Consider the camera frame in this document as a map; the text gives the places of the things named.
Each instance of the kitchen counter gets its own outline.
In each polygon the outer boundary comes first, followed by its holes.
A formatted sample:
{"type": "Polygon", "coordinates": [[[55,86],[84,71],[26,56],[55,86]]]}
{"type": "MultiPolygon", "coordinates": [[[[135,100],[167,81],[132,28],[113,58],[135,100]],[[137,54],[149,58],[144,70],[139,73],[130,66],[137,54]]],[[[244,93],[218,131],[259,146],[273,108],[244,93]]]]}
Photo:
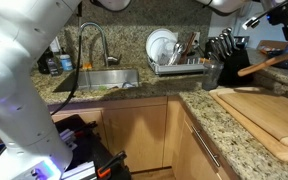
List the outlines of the kitchen counter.
{"type": "MultiPolygon", "coordinates": [[[[249,57],[251,63],[264,58],[255,51],[249,51],[249,57]]],[[[71,103],[179,95],[241,179],[288,179],[288,163],[275,158],[213,100],[207,91],[201,89],[202,74],[159,77],[154,75],[147,65],[136,67],[129,65],[123,68],[138,69],[140,87],[79,91],[75,93],[76,97],[71,103]]],[[[68,74],[50,77],[32,71],[31,75],[41,97],[51,105],[63,102],[69,94],[68,92],[53,93],[68,74]]],[[[279,73],[277,68],[270,67],[258,74],[260,76],[270,74],[279,82],[288,82],[287,73],[279,73]]]]}

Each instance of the faucet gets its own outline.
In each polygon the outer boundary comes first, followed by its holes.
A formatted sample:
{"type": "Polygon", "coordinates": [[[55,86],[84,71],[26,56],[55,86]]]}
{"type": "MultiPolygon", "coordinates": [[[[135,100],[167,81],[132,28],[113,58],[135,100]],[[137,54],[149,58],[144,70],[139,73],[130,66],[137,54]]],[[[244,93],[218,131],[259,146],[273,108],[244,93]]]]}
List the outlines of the faucet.
{"type": "Polygon", "coordinates": [[[108,64],[109,62],[118,62],[118,59],[117,58],[114,58],[114,57],[110,57],[108,56],[108,53],[107,53],[107,47],[106,47],[106,38],[105,38],[105,34],[104,34],[104,31],[103,29],[96,23],[93,23],[93,22],[86,22],[84,24],[82,24],[79,28],[79,36],[82,36],[82,32],[84,30],[84,28],[86,26],[95,26],[101,33],[101,36],[102,36],[102,45],[103,45],[103,51],[104,51],[104,65],[106,67],[108,67],[108,64]]]}

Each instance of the tile backsplash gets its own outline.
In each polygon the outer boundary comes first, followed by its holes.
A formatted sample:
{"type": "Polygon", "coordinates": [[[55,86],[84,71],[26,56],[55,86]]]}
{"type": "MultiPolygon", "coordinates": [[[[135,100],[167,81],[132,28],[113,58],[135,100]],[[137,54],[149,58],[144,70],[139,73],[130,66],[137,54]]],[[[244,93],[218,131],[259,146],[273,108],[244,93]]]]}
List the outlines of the tile backsplash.
{"type": "MultiPolygon", "coordinates": [[[[95,22],[106,35],[109,56],[121,57],[121,64],[146,63],[145,44],[149,34],[158,28],[178,32],[185,42],[191,32],[200,32],[200,44],[207,40],[211,10],[195,0],[132,0],[120,12],[110,12],[83,0],[84,22],[95,22]]],[[[58,34],[61,46],[76,60],[78,18],[72,15],[58,34]]],[[[82,36],[82,61],[92,60],[94,66],[103,65],[103,50],[99,31],[88,26],[82,36]]]]}

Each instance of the stainless steel sink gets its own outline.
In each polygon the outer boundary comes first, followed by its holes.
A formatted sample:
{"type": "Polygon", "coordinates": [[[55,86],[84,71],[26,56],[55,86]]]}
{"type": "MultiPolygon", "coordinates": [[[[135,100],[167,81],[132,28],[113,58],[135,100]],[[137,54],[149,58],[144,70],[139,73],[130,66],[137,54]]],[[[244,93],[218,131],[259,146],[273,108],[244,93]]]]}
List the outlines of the stainless steel sink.
{"type": "MultiPolygon", "coordinates": [[[[54,92],[70,91],[75,72],[70,74],[54,92]]],[[[139,74],[136,69],[80,71],[77,90],[104,90],[111,88],[130,88],[139,86],[139,74]]]]}

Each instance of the cutting board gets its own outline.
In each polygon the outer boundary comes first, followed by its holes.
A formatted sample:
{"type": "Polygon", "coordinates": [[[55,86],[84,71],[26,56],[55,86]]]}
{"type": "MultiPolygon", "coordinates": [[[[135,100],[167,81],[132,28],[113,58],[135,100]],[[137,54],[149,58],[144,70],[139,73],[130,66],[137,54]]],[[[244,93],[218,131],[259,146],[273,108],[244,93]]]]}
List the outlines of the cutting board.
{"type": "Polygon", "coordinates": [[[210,95],[273,155],[288,162],[288,99],[262,88],[224,88],[210,95]]]}

